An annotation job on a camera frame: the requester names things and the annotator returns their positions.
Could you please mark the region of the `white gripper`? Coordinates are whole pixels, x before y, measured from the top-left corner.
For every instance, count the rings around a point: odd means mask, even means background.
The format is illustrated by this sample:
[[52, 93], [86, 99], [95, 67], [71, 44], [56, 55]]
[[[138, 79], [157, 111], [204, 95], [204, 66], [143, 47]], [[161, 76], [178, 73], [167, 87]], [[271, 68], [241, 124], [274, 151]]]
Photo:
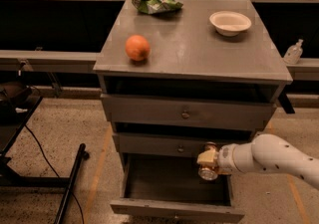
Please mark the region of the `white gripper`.
[[232, 173], [237, 170], [233, 152], [235, 144], [224, 145], [219, 153], [216, 150], [207, 150], [197, 157], [197, 163], [203, 166], [215, 167], [218, 164], [219, 169], [223, 173]]

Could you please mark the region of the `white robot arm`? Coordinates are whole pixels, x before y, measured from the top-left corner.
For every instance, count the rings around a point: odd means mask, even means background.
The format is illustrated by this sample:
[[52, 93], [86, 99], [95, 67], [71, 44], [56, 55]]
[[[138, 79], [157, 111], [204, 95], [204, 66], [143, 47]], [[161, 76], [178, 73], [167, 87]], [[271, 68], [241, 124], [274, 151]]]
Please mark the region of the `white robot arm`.
[[212, 142], [197, 157], [198, 175], [207, 181], [232, 173], [287, 173], [319, 189], [319, 159], [273, 134], [218, 149]]

